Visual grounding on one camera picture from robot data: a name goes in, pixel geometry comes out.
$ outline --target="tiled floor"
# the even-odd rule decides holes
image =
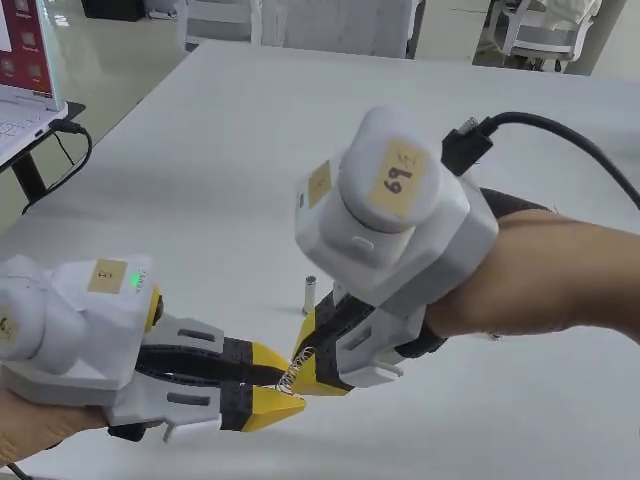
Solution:
[[[42,0],[46,35],[61,96],[87,106],[78,121],[95,141],[102,138],[184,58],[175,25],[162,20],[135,23],[87,19],[80,0]],[[84,139],[64,138],[79,159]],[[46,184],[69,168],[54,139],[34,152]],[[11,171],[0,174],[0,234],[18,218],[25,199]]]

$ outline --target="white plastic housing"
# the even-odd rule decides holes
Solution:
[[[28,359],[4,362],[5,369],[43,388],[74,385],[114,395],[131,381],[154,290],[152,261],[108,261],[126,265],[110,291],[90,291],[100,260],[49,272],[25,257],[2,266],[0,307],[8,305],[19,333],[9,344],[0,342],[0,356]]]
[[[424,140],[425,130],[389,109],[374,109],[347,152],[330,161],[330,188],[320,199],[313,191],[318,171],[298,184],[296,242],[346,291],[374,306],[436,261],[470,212],[462,186],[440,162],[437,142]],[[402,216],[371,202],[391,139],[426,152],[423,177]]]

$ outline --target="handwritten label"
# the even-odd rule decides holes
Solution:
[[[392,138],[369,192],[369,204],[392,215],[406,217],[418,194],[427,158],[427,152],[421,148]]]
[[[324,162],[309,177],[309,208],[313,208],[331,190],[331,163]]]
[[[0,306],[0,344],[12,343],[18,335],[18,324],[9,315],[9,309]]]
[[[127,262],[100,259],[89,280],[88,292],[120,293],[120,287],[127,271]]]

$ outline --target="black cable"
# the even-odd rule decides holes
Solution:
[[[541,117],[539,115],[533,115],[531,113],[522,112],[505,112],[495,117],[489,117],[479,125],[480,131],[490,136],[501,125],[519,123],[522,125],[529,125],[536,127],[547,132],[554,133],[559,137],[564,138],[568,142],[573,143],[576,147],[582,149],[589,154],[593,159],[598,162],[602,168],[604,168],[609,175],[620,185],[620,187],[629,196],[631,201],[640,209],[640,193],[631,182],[624,176],[624,174],[614,165],[614,163],[607,157],[607,155],[598,147],[595,143],[589,140],[584,135],[576,132],[575,130],[563,125],[555,120]]]
[[[18,467],[15,463],[9,463],[7,468],[13,472],[13,474],[20,480],[33,480],[32,477],[24,473],[24,471]]]
[[[29,202],[22,209],[22,214],[23,215],[25,213],[27,213],[27,211],[31,207],[33,207],[36,203],[38,203],[40,200],[42,200],[43,198],[51,195],[53,192],[58,190],[65,183],[67,183],[69,180],[71,180],[73,177],[75,177],[80,172],[80,170],[82,170],[86,166],[86,164],[91,159],[91,154],[93,153],[93,139],[91,138],[91,135],[89,134],[89,132],[87,132],[87,130],[84,127],[82,127],[81,125],[79,125],[77,123],[74,123],[74,122],[67,121],[67,120],[54,120],[53,122],[51,122],[49,124],[49,126],[55,132],[73,133],[73,134],[84,135],[85,138],[87,139],[87,153],[85,154],[84,158],[80,162],[75,164],[75,168],[73,170],[71,170],[67,175],[65,175],[63,178],[58,180],[56,183],[51,185],[47,189],[47,191],[44,193],[44,195],[42,197],[37,198],[37,199],[32,200],[31,202]]]
[[[514,123],[546,130],[580,148],[611,175],[640,210],[640,193],[600,147],[584,135],[555,120],[531,113],[505,112],[495,117],[487,117],[480,124],[475,119],[471,119],[461,128],[452,130],[442,141],[443,165],[459,177],[493,148],[493,142],[489,137],[500,126]]]
[[[73,167],[76,164],[76,162],[74,162],[73,158],[71,158],[71,155],[69,155],[69,152],[67,151],[67,149],[65,148],[64,144],[62,143],[62,140],[60,139],[60,136],[58,135],[57,132],[53,132],[53,136],[56,137],[56,140],[58,141],[58,145],[60,145],[60,148],[62,149],[62,151],[64,152],[65,156],[67,157],[67,160],[69,160],[69,163]]]

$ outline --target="laptop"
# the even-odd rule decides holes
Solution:
[[[54,88],[39,0],[0,0],[0,167],[65,118]]]

